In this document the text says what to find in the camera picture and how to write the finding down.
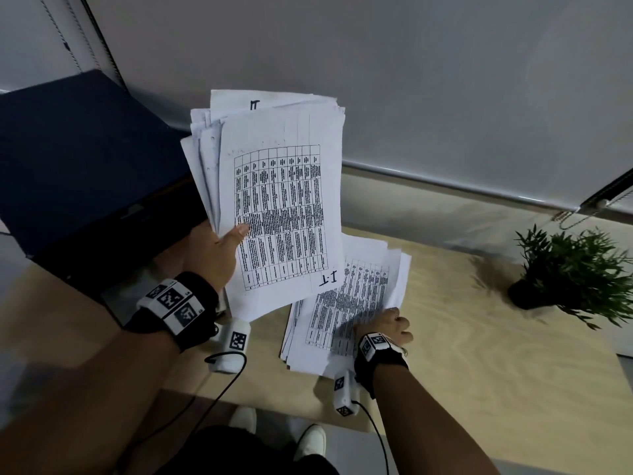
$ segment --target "wooden table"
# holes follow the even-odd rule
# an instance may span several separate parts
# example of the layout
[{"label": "wooden table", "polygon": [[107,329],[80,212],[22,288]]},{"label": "wooden table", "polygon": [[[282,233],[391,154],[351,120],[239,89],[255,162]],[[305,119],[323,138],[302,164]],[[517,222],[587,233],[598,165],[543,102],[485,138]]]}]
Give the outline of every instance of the wooden table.
[{"label": "wooden table", "polygon": [[[633,394],[602,337],[556,308],[527,313],[502,295],[518,267],[384,239],[413,256],[402,314],[415,341],[412,373],[488,455],[572,474],[633,470]],[[343,418],[332,381],[289,372],[279,359],[289,307],[253,323],[249,362],[224,399],[370,431]],[[106,310],[33,266],[0,310],[0,348],[26,359],[75,367],[118,331]],[[213,398],[229,375],[209,375],[209,346],[186,351],[165,388]],[[361,401],[383,430],[377,407]]]}]

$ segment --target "hand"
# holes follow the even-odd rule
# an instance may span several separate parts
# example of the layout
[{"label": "hand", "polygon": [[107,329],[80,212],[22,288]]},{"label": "hand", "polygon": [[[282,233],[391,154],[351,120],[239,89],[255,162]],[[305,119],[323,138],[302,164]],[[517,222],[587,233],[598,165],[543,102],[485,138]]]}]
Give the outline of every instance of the hand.
[{"label": "hand", "polygon": [[248,230],[248,225],[243,223],[219,238],[213,232],[209,220],[203,221],[189,235],[189,247],[182,270],[200,275],[219,293],[233,276],[235,250]]},{"label": "hand", "polygon": [[405,332],[409,325],[409,320],[400,316],[400,309],[388,308],[376,315],[371,322],[354,326],[356,342],[364,335],[376,332],[388,336],[396,345],[402,346],[413,341],[411,332]]}]

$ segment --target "white sneaker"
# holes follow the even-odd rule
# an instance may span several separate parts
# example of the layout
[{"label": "white sneaker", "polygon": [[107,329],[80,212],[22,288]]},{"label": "white sneaker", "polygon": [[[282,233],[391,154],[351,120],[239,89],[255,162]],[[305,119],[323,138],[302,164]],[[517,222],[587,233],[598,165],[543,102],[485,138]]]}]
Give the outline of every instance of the white sneaker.
[{"label": "white sneaker", "polygon": [[231,420],[228,422],[229,427],[243,428],[244,430],[255,434],[257,429],[257,412],[251,407],[239,406],[235,409]]},{"label": "white sneaker", "polygon": [[306,455],[325,456],[325,430],[321,425],[311,425],[306,428],[297,444],[297,451],[294,453],[294,461]]}]

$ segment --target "table grid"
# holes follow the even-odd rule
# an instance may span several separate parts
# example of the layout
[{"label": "table grid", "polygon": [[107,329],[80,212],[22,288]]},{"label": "table grid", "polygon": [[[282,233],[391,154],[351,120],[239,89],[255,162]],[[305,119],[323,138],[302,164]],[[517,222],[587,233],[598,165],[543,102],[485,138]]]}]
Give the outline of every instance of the table grid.
[{"label": "table grid", "polygon": [[327,270],[320,145],[257,150],[235,157],[235,224],[244,288]]},{"label": "table grid", "polygon": [[346,258],[343,286],[316,298],[306,344],[338,355],[352,355],[352,327],[367,323],[382,310],[388,279],[389,267]]}]

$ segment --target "green plant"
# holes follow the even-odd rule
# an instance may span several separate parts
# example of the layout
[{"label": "green plant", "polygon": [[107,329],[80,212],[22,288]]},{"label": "green plant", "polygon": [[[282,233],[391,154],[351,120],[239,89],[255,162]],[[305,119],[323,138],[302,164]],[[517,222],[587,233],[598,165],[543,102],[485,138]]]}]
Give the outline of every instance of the green plant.
[{"label": "green plant", "polygon": [[620,324],[633,318],[633,275],[626,275],[623,266],[633,263],[627,251],[616,249],[603,232],[583,231],[574,237],[565,232],[549,236],[536,225],[526,236],[517,232],[524,250],[529,282],[549,304],[578,317],[593,330],[591,315],[601,315]]}]

